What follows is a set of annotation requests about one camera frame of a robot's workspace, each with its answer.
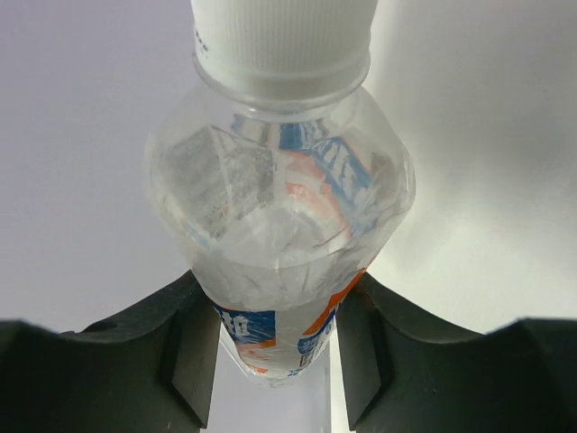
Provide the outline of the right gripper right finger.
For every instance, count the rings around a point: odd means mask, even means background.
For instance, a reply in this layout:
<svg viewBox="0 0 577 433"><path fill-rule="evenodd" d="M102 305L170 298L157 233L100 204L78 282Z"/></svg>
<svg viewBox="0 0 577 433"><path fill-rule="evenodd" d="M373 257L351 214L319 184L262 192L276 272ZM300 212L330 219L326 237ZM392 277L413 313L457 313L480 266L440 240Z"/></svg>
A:
<svg viewBox="0 0 577 433"><path fill-rule="evenodd" d="M441 319L369 274L336 315L356 432L573 432L576 324L524 318L488 334Z"/></svg>

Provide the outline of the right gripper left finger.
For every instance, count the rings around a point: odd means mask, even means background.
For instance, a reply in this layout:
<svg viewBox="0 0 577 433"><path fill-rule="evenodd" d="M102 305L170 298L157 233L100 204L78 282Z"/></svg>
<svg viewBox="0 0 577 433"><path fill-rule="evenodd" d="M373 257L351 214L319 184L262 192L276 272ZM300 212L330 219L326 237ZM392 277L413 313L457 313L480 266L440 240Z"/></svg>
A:
<svg viewBox="0 0 577 433"><path fill-rule="evenodd" d="M4 432L206 428L220 322L186 273L80 332L1 324Z"/></svg>

